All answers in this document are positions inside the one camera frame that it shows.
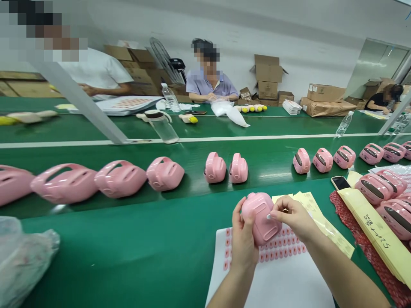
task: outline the yellow ball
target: yellow ball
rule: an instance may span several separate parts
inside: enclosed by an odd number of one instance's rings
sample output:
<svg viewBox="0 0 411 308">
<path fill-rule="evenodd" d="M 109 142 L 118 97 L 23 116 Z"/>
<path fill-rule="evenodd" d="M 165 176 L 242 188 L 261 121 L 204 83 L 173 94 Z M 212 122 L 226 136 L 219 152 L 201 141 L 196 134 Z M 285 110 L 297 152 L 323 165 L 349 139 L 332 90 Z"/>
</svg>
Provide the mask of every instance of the yellow ball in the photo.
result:
<svg viewBox="0 0 411 308">
<path fill-rule="evenodd" d="M 191 117 L 190 122 L 196 124 L 198 122 L 198 119 L 196 117 Z"/>
</svg>

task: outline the smartphone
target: smartphone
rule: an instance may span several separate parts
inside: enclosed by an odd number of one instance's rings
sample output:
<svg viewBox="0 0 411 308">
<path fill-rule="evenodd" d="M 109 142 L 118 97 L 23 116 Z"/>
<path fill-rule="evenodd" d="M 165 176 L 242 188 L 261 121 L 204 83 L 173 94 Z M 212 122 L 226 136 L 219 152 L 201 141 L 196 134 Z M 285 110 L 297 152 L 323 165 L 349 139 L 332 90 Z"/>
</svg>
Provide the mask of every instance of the smartphone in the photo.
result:
<svg viewBox="0 0 411 308">
<path fill-rule="evenodd" d="M 351 188 L 350 184 L 348 184 L 347 180 L 343 176 L 332 177 L 331 183 L 334 185 L 336 190 Z"/>
</svg>

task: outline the woman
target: woman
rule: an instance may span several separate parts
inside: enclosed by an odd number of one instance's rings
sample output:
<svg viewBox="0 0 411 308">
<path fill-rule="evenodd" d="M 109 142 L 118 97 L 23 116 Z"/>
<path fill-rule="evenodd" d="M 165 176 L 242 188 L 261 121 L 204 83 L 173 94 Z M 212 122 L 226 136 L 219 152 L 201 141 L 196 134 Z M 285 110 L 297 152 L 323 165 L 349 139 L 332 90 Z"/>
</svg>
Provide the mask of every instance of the woman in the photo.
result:
<svg viewBox="0 0 411 308">
<path fill-rule="evenodd" d="M 186 91 L 190 99 L 197 102 L 214 101 L 216 98 L 238 100 L 238 92 L 230 79 L 222 71 L 217 71 L 220 54 L 213 43 L 196 38 L 191 46 L 200 62 L 200 69 L 187 74 Z"/>
<path fill-rule="evenodd" d="M 393 106 L 393 110 L 395 110 L 398 106 L 397 104 L 399 104 L 399 97 L 403 91 L 403 86 L 399 84 L 386 86 L 383 92 L 371 96 L 364 109 L 370 111 L 382 111 L 383 114 L 387 115 L 390 113 L 387 108 L 388 104 L 391 101 L 394 101 L 395 105 Z"/>
<path fill-rule="evenodd" d="M 252 218 L 242 220 L 245 197 L 232 214 L 231 269 L 207 308 L 242 308 L 248 297 L 259 256 L 255 246 Z M 374 282 L 343 254 L 317 227 L 305 208 L 289 196 L 277 200 L 271 217 L 288 224 L 304 242 L 322 277 L 341 308 L 389 308 L 390 304 Z"/>
</svg>

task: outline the white plastic bag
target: white plastic bag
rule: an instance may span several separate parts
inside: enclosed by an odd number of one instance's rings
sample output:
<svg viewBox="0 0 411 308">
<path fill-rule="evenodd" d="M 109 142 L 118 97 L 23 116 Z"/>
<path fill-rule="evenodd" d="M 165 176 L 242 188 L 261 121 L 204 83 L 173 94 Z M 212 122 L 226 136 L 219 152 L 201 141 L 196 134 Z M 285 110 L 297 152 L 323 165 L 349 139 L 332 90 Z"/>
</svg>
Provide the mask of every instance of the white plastic bag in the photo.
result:
<svg viewBox="0 0 411 308">
<path fill-rule="evenodd" d="M 0 308 L 17 308 L 42 278 L 60 245 L 53 230 L 25 234 L 17 218 L 0 216 Z"/>
</svg>

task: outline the person's left hand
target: person's left hand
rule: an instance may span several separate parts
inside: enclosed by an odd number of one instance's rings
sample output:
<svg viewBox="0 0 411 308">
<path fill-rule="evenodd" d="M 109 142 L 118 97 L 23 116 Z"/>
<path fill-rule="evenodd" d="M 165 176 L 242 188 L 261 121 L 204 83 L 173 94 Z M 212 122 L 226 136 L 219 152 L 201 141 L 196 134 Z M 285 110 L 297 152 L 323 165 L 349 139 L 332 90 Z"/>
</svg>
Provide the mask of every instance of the person's left hand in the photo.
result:
<svg viewBox="0 0 411 308">
<path fill-rule="evenodd" d="M 245 197 L 235 207 L 232 213 L 232 270 L 255 270 L 258 263 L 259 248 L 255 245 L 253 226 L 256 213 L 242 218 L 240 211 Z"/>
<path fill-rule="evenodd" d="M 97 89 L 96 89 L 95 87 L 89 86 L 89 85 L 86 84 L 86 83 L 79 83 L 78 85 L 83 89 L 83 91 L 84 91 L 88 96 L 94 96 L 94 95 L 97 95 L 97 94 L 98 94 Z"/>
</svg>

